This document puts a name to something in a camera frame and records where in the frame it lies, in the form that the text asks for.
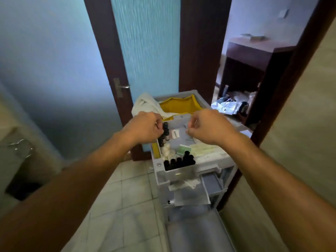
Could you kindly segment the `flat object on desk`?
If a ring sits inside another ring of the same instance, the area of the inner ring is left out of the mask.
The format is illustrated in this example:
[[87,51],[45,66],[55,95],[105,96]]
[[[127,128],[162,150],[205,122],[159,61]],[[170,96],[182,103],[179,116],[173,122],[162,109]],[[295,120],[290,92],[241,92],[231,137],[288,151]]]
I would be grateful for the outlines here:
[[240,36],[241,38],[246,39],[248,42],[262,42],[262,41],[266,41],[269,39],[266,36],[255,36],[250,33],[244,33],[244,34],[241,34]]

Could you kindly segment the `cluster of black toiletry bottles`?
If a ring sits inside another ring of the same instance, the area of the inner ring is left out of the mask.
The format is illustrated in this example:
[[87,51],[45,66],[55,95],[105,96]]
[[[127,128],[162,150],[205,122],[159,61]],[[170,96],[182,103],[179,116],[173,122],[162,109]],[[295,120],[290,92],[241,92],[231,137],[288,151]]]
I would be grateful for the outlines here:
[[157,141],[160,148],[164,147],[164,145],[170,141],[170,131],[168,127],[168,122],[163,122],[163,133],[157,139]]

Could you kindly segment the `dark wooden desk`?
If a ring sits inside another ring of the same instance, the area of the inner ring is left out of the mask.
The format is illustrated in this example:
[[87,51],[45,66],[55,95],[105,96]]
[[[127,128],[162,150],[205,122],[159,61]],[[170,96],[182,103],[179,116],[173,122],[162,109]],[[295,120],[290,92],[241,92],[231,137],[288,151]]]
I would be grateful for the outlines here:
[[294,44],[270,38],[250,41],[245,37],[235,37],[229,39],[225,62],[236,60],[265,72],[273,54],[290,52],[295,48]]

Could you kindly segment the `grey housekeeping cart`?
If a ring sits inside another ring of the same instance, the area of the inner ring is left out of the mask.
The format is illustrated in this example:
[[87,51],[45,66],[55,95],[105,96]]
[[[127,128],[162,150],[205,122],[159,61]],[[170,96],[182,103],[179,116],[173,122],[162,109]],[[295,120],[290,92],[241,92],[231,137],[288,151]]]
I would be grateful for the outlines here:
[[[190,146],[199,142],[185,132],[191,114],[175,115],[169,120],[171,147]],[[171,130],[179,129],[180,138],[172,139]],[[217,206],[224,194],[209,197],[201,174],[216,172],[227,189],[238,168],[232,158],[221,152],[194,157],[196,164],[165,171],[161,158],[154,159],[155,181],[158,189],[161,243],[164,252],[236,252]]]

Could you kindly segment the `person's right hand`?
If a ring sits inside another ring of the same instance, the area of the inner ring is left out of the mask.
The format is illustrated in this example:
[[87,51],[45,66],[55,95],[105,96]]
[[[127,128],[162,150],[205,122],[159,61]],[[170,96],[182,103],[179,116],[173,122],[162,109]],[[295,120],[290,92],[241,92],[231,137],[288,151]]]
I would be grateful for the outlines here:
[[199,113],[197,121],[199,135],[196,139],[201,142],[225,148],[239,137],[239,132],[217,110],[203,109],[195,113]]

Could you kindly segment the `pile of pale yellow packets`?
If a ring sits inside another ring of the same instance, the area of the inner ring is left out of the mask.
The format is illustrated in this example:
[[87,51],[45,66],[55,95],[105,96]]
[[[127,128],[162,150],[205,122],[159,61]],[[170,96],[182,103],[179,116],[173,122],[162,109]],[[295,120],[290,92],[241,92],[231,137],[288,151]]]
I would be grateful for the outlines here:
[[221,152],[221,148],[216,145],[209,145],[205,143],[192,144],[190,147],[190,154],[194,157],[204,156],[209,153]]

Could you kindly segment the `white small bottles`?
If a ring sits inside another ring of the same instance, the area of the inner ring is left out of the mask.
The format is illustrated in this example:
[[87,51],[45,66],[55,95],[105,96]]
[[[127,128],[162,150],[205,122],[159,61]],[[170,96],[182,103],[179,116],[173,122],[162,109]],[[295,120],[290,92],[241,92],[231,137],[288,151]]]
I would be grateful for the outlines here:
[[161,155],[163,161],[171,161],[171,159],[176,159],[176,151],[171,147],[170,143],[165,143],[161,147]]

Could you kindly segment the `person's right forearm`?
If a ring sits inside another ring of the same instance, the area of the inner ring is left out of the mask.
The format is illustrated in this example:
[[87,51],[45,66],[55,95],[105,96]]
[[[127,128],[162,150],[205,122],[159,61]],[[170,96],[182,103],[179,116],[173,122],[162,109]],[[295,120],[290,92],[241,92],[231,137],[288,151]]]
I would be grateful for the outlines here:
[[234,160],[291,252],[336,252],[336,208],[261,151],[225,132],[218,145]]

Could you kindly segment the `white towel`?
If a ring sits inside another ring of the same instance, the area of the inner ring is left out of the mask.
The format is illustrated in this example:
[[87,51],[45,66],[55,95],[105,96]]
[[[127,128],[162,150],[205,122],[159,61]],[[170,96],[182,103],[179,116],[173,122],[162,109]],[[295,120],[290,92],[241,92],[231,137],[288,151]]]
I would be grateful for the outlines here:
[[154,112],[159,114],[163,119],[170,118],[174,115],[174,113],[167,113],[163,111],[160,104],[157,100],[155,100],[150,94],[142,93],[133,104],[131,114],[135,117],[139,112]]

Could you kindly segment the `chrome wall fixture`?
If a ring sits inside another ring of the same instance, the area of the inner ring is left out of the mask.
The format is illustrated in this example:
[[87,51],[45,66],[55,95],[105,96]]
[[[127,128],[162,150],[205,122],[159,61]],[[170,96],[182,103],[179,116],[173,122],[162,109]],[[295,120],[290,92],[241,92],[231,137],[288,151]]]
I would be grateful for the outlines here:
[[34,151],[33,144],[27,139],[20,139],[17,142],[8,143],[7,147],[13,149],[15,155],[20,159],[29,158]]

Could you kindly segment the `person's left forearm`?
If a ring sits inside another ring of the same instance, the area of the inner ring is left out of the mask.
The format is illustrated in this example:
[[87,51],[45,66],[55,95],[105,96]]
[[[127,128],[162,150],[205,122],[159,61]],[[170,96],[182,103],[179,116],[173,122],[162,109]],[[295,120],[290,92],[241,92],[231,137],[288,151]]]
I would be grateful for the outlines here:
[[130,131],[113,135],[0,218],[0,252],[61,252],[128,151]]

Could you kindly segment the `crumpled clear plastic bag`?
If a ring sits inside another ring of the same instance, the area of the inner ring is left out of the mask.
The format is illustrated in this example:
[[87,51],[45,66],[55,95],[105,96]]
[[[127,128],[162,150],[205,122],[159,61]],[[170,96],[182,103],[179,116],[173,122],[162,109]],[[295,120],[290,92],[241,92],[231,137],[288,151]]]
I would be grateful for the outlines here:
[[222,97],[211,104],[211,108],[222,114],[235,115],[238,113],[240,103],[228,97]]

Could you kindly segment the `yellow cloth bag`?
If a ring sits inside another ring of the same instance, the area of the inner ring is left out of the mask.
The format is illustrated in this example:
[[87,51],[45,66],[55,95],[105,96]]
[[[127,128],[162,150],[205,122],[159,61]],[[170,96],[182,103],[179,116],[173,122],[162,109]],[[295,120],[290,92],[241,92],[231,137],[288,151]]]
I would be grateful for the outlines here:
[[162,116],[162,120],[173,120],[173,117],[180,114],[193,114],[198,110],[202,110],[203,107],[199,104],[194,94],[191,94],[185,98],[171,97],[165,101],[159,103],[161,109],[166,113]]

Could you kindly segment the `person's left hand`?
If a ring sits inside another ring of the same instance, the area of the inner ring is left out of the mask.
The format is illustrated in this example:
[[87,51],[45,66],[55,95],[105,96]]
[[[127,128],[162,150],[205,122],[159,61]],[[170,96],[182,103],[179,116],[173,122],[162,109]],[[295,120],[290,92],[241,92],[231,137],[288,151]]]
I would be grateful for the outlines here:
[[126,139],[132,146],[152,143],[157,140],[153,139],[154,124],[154,113],[141,111],[122,129],[122,138]]

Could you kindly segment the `grey cart drawer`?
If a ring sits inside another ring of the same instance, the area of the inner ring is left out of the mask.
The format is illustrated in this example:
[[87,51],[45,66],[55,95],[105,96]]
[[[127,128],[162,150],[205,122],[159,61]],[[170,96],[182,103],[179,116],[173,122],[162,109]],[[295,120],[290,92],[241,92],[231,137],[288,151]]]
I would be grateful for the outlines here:
[[201,179],[209,197],[222,195],[227,192],[227,188],[224,187],[216,172],[201,174]]

